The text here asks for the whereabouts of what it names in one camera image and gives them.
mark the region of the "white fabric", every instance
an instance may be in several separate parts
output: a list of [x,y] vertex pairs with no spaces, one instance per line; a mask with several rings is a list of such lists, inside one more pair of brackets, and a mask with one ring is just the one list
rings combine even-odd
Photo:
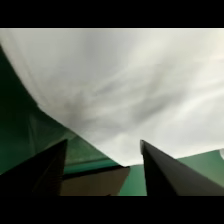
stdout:
[[39,107],[122,165],[140,139],[178,158],[224,147],[223,29],[1,29]]

